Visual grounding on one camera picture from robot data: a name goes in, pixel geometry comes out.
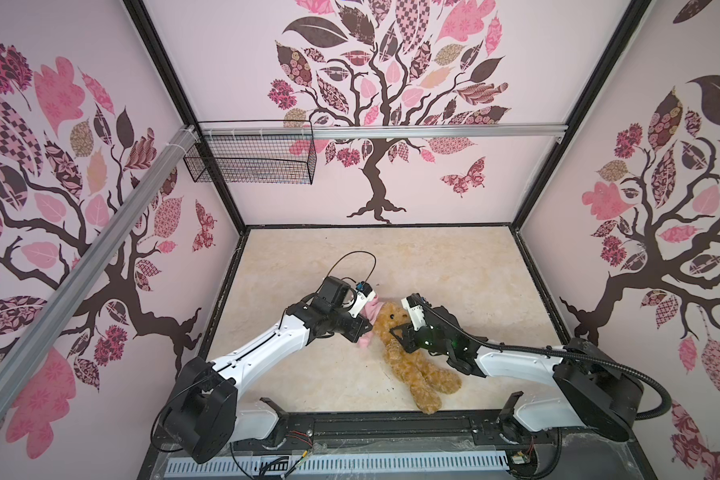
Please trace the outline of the pink knitted bear sweater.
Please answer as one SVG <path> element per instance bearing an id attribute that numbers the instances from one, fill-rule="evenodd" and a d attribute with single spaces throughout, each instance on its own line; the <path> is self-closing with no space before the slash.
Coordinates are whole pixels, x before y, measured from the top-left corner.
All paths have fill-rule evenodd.
<path id="1" fill-rule="evenodd" d="M 362 314 L 364 317 L 369 321 L 371 326 L 374 326 L 378 315 L 384 306 L 385 302 L 381 300 L 378 296 L 375 296 L 372 300 L 370 300 L 363 308 Z M 374 333 L 373 330 L 370 330 L 366 333 L 364 333 L 357 342 L 357 346 L 359 348 L 367 348 L 372 339 L 373 339 Z"/>

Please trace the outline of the brown teddy bear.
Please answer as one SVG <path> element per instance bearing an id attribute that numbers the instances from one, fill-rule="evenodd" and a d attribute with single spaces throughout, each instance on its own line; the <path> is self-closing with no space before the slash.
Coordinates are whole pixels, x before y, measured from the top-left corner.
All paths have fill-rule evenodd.
<path id="1" fill-rule="evenodd" d="M 385 302 L 376 317 L 374 334 L 383 345 L 383 358 L 398 380 L 404 383 L 417 408 L 434 414 L 442 408 L 441 394 L 455 394 L 462 386 L 459 376 L 435 365 L 421 351 L 407 353 L 391 330 L 410 324 L 402 306 Z"/>

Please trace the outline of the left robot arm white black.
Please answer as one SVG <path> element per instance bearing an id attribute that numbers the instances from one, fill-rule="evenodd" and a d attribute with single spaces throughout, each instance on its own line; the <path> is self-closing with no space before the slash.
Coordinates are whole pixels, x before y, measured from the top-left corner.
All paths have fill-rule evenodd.
<path id="1" fill-rule="evenodd" d="M 243 347 L 182 367 L 156 424 L 198 464 L 231 443 L 259 441 L 277 448 L 285 441 L 289 414 L 268 398 L 241 400 L 245 392 L 289 355 L 329 334 L 352 343 L 372 330 L 363 314 L 376 292 L 365 281 L 355 286 L 328 276 L 318 290 L 284 309 L 280 320 Z"/>

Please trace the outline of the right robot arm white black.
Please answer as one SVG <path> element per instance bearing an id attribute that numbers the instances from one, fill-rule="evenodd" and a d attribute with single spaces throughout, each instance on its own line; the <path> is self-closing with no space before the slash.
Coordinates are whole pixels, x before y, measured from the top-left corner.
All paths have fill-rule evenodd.
<path id="1" fill-rule="evenodd" d="M 507 442 L 519 444 L 555 428 L 585 428 L 616 442 L 630 439 L 643 385 L 594 345 L 581 340 L 543 349 L 495 344 L 467 333 L 445 307 L 434 307 L 419 294 L 401 304 L 408 321 L 390 332 L 406 352 L 443 355 L 449 367 L 466 376 L 549 387 L 543 395 L 510 395 L 496 420 Z"/>

